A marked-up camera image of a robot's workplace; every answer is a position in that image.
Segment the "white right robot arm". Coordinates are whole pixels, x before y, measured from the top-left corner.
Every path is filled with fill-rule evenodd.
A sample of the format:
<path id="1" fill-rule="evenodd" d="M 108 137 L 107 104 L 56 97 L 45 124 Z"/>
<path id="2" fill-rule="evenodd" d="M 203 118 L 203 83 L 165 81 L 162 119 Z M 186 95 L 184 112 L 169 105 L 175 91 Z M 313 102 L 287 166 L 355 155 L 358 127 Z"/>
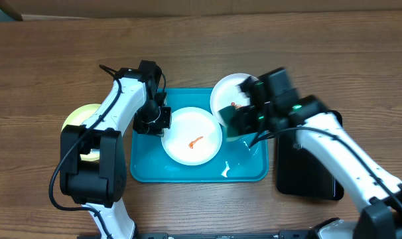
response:
<path id="1" fill-rule="evenodd" d="M 310 238 L 402 238 L 402 181 L 380 167 L 345 131 L 316 96 L 300 97 L 287 72 L 278 68 L 239 84 L 249 105 L 234 110 L 235 135 L 255 133 L 256 144 L 293 133 L 351 196 L 357 222 L 332 219 Z"/>

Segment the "green yellow sponge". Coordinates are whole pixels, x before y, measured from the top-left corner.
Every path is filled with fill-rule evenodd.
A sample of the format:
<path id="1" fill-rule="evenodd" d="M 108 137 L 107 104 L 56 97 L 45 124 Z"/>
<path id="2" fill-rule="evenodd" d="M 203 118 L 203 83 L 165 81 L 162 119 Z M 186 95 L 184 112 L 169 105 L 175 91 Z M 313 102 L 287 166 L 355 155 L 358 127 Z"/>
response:
<path id="1" fill-rule="evenodd" d="M 226 128 L 226 140 L 238 140 L 241 135 L 238 133 L 238 130 L 232 125 L 232 118 L 235 116 L 236 108 L 234 106 L 226 106 L 219 110 L 218 113 L 222 118 L 224 127 Z"/>

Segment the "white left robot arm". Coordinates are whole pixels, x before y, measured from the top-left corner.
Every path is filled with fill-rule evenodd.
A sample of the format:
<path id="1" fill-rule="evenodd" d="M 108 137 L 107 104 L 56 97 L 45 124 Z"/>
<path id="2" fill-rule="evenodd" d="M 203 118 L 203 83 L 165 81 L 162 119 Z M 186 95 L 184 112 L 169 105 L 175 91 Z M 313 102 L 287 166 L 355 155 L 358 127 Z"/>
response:
<path id="1" fill-rule="evenodd" d="M 91 214 L 100 238 L 136 238 L 122 196 L 127 171 L 123 135 L 128 126 L 138 134 L 162 137 L 170 128 L 167 93 L 159 87 L 166 80 L 156 62 L 143 60 L 136 69 L 114 70 L 102 66 L 113 78 L 113 87 L 101 106 L 80 125 L 66 125 L 60 136 L 60 162 L 48 195 L 59 210 L 67 207 L 54 199 L 54 183 L 76 203 L 74 211 Z"/>

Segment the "light green plate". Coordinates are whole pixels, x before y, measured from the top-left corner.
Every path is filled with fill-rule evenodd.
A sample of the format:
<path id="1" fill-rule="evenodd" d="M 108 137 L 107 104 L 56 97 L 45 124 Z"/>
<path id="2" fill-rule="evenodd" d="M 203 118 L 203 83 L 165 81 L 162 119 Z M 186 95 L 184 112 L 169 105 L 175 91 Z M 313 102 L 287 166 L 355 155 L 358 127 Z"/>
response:
<path id="1" fill-rule="evenodd" d="M 81 125 L 85 120 L 91 117 L 100 107 L 100 104 L 87 104 L 74 110 L 64 121 L 62 130 L 67 125 Z M 98 161 L 100 154 L 98 149 L 92 149 L 89 154 L 81 154 L 83 161 Z"/>

